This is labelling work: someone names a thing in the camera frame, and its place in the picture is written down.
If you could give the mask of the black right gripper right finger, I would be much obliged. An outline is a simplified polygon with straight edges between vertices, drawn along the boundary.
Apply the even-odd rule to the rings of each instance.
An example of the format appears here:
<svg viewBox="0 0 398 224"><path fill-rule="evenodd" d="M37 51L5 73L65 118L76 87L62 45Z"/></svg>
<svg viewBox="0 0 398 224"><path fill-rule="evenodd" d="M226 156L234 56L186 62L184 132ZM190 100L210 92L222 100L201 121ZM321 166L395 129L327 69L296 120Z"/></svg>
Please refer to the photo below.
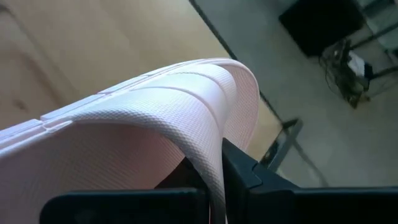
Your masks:
<svg viewBox="0 0 398 224"><path fill-rule="evenodd" d="M302 188L222 143L229 224L398 224L398 187Z"/></svg>

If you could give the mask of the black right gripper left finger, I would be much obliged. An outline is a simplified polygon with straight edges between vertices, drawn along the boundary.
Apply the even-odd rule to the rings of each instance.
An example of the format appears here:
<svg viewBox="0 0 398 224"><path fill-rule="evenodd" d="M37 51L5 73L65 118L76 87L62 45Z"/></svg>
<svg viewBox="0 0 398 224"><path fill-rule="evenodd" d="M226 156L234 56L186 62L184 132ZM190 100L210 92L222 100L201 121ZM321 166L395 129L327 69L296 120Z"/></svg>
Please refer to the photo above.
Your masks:
<svg viewBox="0 0 398 224"><path fill-rule="evenodd" d="M208 224L208 188L188 159L150 190L81 190L50 199L40 224Z"/></svg>

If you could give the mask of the pink rubber slide sandal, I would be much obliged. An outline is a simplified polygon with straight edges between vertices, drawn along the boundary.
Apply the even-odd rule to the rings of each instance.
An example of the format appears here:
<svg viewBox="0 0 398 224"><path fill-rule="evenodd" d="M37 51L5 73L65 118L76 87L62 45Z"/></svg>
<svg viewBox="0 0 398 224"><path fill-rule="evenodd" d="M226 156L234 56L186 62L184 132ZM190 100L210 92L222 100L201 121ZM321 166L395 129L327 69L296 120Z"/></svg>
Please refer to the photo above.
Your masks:
<svg viewBox="0 0 398 224"><path fill-rule="evenodd" d="M258 118L252 71L230 58L181 62L0 131L0 224L39 224L72 190L153 189L188 159L225 224L221 144L246 150Z"/></svg>

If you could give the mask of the black box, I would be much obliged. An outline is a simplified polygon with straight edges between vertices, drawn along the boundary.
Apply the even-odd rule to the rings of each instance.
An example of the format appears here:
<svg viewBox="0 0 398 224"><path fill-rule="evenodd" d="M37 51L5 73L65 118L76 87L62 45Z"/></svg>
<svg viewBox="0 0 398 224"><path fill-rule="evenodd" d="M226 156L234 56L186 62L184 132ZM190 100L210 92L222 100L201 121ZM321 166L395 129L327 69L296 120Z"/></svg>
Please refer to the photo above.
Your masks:
<svg viewBox="0 0 398 224"><path fill-rule="evenodd" d="M317 57L363 26L353 0L298 0L279 16L306 57Z"/></svg>

